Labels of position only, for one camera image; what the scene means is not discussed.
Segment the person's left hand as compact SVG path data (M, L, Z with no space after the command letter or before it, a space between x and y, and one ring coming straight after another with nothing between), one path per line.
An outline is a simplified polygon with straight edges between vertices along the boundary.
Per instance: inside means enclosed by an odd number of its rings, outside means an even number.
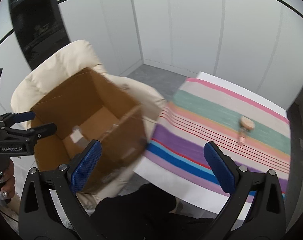
M0 179L2 184L1 192L6 192L7 197L5 199L11 199L15 196L15 177L14 177L14 163L10 159L8 168L3 172Z

